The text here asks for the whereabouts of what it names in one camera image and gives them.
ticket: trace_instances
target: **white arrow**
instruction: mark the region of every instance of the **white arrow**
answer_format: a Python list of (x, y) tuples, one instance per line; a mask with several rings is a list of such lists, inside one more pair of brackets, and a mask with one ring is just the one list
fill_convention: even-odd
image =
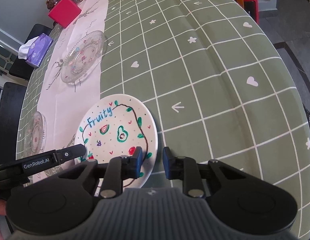
[(177, 110), (177, 108), (184, 108), (183, 106), (178, 106), (179, 104), (181, 104), (182, 102), (178, 102), (175, 105), (172, 106), (172, 109), (176, 112), (179, 113), (179, 111)]

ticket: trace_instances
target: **red box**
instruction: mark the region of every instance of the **red box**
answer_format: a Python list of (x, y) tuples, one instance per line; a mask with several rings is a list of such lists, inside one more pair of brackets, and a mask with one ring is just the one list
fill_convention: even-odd
[(48, 16), (66, 28), (80, 13), (81, 9), (72, 0), (60, 0)]

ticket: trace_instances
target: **brown figurine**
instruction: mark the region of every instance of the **brown figurine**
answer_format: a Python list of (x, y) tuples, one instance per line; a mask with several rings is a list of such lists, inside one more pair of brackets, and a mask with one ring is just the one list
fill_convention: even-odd
[(47, 0), (46, 5), (47, 9), (51, 10), (58, 3), (59, 0)]

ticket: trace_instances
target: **green leaf drawing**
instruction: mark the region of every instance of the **green leaf drawing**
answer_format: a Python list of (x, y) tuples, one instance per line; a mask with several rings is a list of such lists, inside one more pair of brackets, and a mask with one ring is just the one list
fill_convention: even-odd
[(141, 117), (137, 119), (138, 126), (141, 127)]

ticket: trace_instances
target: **white heart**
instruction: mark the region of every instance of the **white heart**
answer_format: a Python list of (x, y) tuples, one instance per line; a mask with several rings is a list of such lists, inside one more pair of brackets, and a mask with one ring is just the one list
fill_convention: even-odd
[(258, 83), (255, 81), (255, 79), (251, 76), (251, 77), (248, 77), (246, 83), (248, 85), (252, 85), (254, 87), (258, 87)]
[(133, 64), (130, 67), (139, 67), (139, 64), (137, 61), (134, 61)]
[(252, 26), (248, 22), (244, 22), (243, 26), (248, 27), (248, 28), (252, 28)]

